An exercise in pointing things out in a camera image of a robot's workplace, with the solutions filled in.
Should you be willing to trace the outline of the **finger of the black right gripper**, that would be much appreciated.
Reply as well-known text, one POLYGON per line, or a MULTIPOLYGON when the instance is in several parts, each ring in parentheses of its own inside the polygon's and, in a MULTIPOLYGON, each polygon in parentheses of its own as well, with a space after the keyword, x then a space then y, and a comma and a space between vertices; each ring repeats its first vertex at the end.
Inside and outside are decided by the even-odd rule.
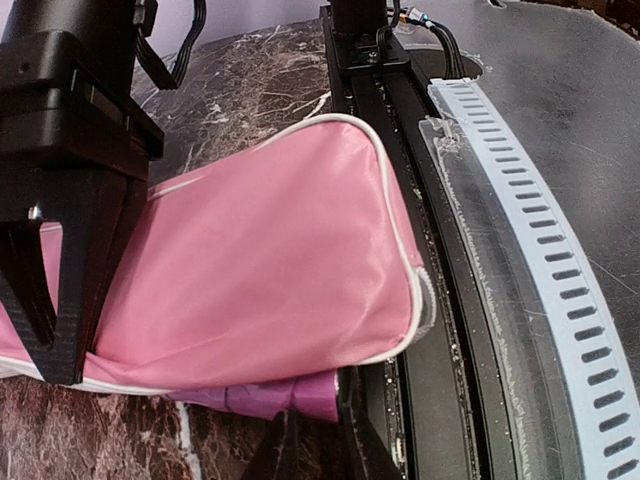
POLYGON ((106 295, 147 201, 147 182, 119 173, 62 172, 45 183, 42 210, 63 229, 53 346, 37 360, 52 384, 82 381, 106 295))
POLYGON ((56 313, 50 297, 40 221, 1 222, 1 302, 27 350, 54 346, 56 313))

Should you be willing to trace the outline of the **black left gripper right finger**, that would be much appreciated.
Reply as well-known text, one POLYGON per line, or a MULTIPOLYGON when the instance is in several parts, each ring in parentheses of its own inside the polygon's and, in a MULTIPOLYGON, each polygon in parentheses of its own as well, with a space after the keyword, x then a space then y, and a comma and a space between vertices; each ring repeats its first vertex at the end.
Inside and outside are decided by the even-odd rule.
POLYGON ((348 478, 401 479, 400 471, 365 412, 355 367, 339 370, 339 415, 348 454, 348 478))

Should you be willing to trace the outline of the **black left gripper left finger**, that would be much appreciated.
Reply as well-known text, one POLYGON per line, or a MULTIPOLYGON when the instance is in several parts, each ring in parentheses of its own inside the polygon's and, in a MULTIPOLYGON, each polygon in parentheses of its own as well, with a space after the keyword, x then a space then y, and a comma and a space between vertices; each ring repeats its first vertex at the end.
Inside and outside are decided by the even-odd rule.
POLYGON ((299 478, 301 418, 295 410, 283 410, 275 415, 242 474, 243 480, 299 478))

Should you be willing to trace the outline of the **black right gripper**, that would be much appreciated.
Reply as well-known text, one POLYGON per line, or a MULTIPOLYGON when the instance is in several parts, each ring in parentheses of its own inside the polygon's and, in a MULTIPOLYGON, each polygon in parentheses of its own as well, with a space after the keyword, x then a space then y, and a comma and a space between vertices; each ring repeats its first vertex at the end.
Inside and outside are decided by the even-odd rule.
POLYGON ((1 39, 1 219, 133 224, 164 135, 132 99, 153 1, 16 1, 1 39))

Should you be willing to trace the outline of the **pink badminton racket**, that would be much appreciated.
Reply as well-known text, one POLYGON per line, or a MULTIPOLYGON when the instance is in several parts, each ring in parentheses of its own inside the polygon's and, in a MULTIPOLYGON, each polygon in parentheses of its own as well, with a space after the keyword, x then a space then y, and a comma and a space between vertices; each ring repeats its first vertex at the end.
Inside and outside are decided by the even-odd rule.
POLYGON ((280 411, 298 411, 305 417, 337 423, 338 371, 228 387, 182 390, 165 395, 176 402, 218 412, 271 420, 280 411))

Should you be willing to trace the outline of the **pink racket cover bag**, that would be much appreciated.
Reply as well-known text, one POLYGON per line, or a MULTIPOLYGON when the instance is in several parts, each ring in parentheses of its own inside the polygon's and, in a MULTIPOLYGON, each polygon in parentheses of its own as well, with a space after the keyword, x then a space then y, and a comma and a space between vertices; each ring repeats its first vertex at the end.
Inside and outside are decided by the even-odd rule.
MULTIPOLYGON (((63 229, 41 222, 57 317, 63 229)), ((147 186, 76 389, 130 395, 377 363, 436 317, 377 132, 346 114, 147 186)), ((1 302, 1 374, 45 381, 1 302)))

